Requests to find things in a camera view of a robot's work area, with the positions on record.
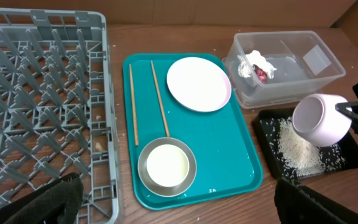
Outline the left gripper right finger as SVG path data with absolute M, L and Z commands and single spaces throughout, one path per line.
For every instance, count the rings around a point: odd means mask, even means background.
M 358 224 L 358 213 L 294 180 L 278 180 L 274 203 L 284 224 Z

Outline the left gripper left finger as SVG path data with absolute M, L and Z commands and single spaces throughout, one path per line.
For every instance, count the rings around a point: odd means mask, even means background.
M 0 223 L 73 223 L 83 190 L 80 175 L 69 173 L 0 208 Z

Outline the pale pink bowl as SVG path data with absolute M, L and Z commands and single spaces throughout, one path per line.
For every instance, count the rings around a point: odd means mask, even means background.
M 314 146 L 327 147 L 339 142 L 349 131 L 352 120 L 336 110 L 347 100 L 339 95 L 315 93 L 302 99 L 292 116 L 294 131 Z

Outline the pile of rice grains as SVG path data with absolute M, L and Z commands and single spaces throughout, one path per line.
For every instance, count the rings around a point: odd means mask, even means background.
M 343 170 L 347 164 L 338 144 L 317 147 L 294 131 L 292 117 L 260 121 L 268 149 L 286 179 L 303 179 Z

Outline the red snack wrapper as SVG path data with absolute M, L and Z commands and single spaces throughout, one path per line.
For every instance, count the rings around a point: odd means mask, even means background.
M 268 78 L 268 75 L 261 68 L 259 68 L 257 65 L 253 65 L 253 68 L 254 68 L 254 72 L 257 75 L 258 79 L 262 83 L 265 83 L 265 80 Z

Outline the white tissue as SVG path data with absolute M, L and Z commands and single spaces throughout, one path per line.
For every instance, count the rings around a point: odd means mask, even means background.
M 240 65 L 237 70 L 239 75 L 243 78 L 250 78 L 252 76 L 252 71 L 254 72 L 253 65 L 257 65 L 261 68 L 268 75 L 267 79 L 270 80 L 274 77 L 274 71 L 277 70 L 265 57 L 261 56 L 257 50 L 253 50 L 244 56 L 238 55 L 237 58 L 240 60 Z

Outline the grey metal bowl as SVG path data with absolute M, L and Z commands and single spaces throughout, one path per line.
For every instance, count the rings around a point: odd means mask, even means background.
M 146 168 L 148 155 L 157 146 L 164 145 L 164 144 L 171 144 L 174 146 L 178 146 L 180 149 L 184 151 L 190 163 L 190 169 L 187 177 L 182 183 L 174 187 L 162 187 L 160 185 L 157 185 L 150 178 Z M 193 184 L 193 182 L 195 181 L 195 177 L 197 173 L 197 162 L 196 162 L 196 157 L 193 154 L 193 151 L 184 142 L 175 138 L 164 137 L 164 138 L 154 139 L 143 148 L 138 158 L 137 170 L 141 182 L 153 194 L 161 197 L 175 197 L 188 190 Z

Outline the wooden chopstick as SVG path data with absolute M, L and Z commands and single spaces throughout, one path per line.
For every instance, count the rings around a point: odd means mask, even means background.
M 158 103 L 159 103 L 159 107 L 160 107 L 160 112 L 161 112 L 161 115 L 162 115 L 165 134 L 166 134 L 166 137 L 169 138 L 170 137 L 170 132 L 169 132 L 169 128 L 168 128 L 167 119 L 166 119 L 166 116 L 165 116 L 165 110 L 164 110 L 164 107 L 163 107 L 163 101 L 162 101 L 162 97 L 161 97 L 161 93 L 160 93 L 160 88 L 159 88 L 159 85 L 158 85 L 158 79 L 157 79 L 157 74 L 156 74 L 156 71 L 155 71 L 154 62 L 150 61 L 150 64 L 151 64 L 151 68 L 152 68 L 152 75 L 153 75 L 153 78 L 154 78 L 155 89 L 156 89 L 156 92 L 157 92 L 157 98 L 158 98 Z
M 136 107 L 135 107 L 135 89 L 134 89 L 134 79 L 133 79 L 133 71 L 132 71 L 131 64 L 129 64 L 129 77 L 130 77 L 130 88 L 131 88 L 132 119 L 133 119 L 133 127 L 134 127 L 135 146 L 139 146 L 139 134 L 138 134 L 138 128 L 137 128 L 137 113 L 136 113 Z

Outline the large white round plate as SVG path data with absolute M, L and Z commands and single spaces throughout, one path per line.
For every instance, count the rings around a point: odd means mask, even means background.
M 185 57 L 174 62 L 167 72 L 167 86 L 181 105 L 202 113 L 220 110 L 232 94 L 224 70 L 200 57 Z

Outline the cream white plastic cup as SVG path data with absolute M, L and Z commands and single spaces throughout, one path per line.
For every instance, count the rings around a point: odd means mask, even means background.
M 157 146 L 146 162 L 150 178 L 162 187 L 174 187 L 182 183 L 190 169 L 188 157 L 182 149 L 171 144 Z

